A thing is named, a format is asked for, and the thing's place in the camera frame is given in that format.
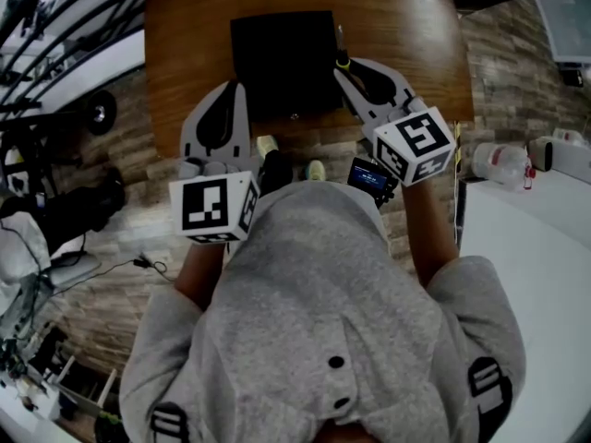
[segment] black box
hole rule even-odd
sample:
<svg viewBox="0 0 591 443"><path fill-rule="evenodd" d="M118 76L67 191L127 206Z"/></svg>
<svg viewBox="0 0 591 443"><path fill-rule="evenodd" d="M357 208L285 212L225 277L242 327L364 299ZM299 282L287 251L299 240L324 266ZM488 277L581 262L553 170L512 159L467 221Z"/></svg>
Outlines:
<svg viewBox="0 0 591 443"><path fill-rule="evenodd" d="M331 11L277 13L230 22L234 68L252 121L329 112L343 106L332 70Z"/></svg>

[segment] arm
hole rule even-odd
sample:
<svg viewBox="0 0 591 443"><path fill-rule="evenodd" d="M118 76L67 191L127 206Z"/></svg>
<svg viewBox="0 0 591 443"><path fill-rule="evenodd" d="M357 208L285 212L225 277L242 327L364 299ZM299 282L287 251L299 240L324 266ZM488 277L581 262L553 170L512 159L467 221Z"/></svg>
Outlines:
<svg viewBox="0 0 591 443"><path fill-rule="evenodd" d="M224 245L192 246L175 288L152 294L121 379L121 412L132 441L147 441L152 410L187 363L193 332L222 271Z"/></svg>
<svg viewBox="0 0 591 443"><path fill-rule="evenodd" d="M458 258L458 248L429 180L403 186L403 198L416 274L421 285L427 287L438 270Z"/></svg>
<svg viewBox="0 0 591 443"><path fill-rule="evenodd" d="M215 285L220 279L223 245L193 245L175 281L175 288L202 311L210 305Z"/></svg>

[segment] white cube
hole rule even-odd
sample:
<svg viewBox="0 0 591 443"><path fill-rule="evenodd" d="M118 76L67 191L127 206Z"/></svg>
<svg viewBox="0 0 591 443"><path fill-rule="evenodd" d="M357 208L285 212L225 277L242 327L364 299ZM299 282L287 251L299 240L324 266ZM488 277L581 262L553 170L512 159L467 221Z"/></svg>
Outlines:
<svg viewBox="0 0 591 443"><path fill-rule="evenodd" d="M175 232L202 243L248 238L260 191L251 171L169 184Z"/></svg>
<svg viewBox="0 0 591 443"><path fill-rule="evenodd" d="M405 186L444 171L455 151L437 107L380 126L373 136L374 159Z"/></svg>

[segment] wheel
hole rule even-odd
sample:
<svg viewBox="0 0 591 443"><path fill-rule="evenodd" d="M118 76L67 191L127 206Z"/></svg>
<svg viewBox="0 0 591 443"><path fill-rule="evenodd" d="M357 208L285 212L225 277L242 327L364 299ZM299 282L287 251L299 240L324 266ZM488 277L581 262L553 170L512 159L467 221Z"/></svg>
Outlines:
<svg viewBox="0 0 591 443"><path fill-rule="evenodd" d="M107 133L117 117L117 102L111 93L102 90L90 97L86 105L86 124L96 136Z"/></svg>

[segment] wooden table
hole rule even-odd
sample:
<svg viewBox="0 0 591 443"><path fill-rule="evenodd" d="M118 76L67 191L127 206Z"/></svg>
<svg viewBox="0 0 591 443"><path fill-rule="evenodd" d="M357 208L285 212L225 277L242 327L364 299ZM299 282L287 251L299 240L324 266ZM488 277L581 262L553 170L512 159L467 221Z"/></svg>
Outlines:
<svg viewBox="0 0 591 443"><path fill-rule="evenodd" d="M183 121L197 103L235 78L230 20L266 13L331 10L349 55L404 74L447 121L474 117L465 46L452 0L147 0L146 71L159 153L179 155ZM345 109L297 121L253 124L253 136L358 123Z"/></svg>

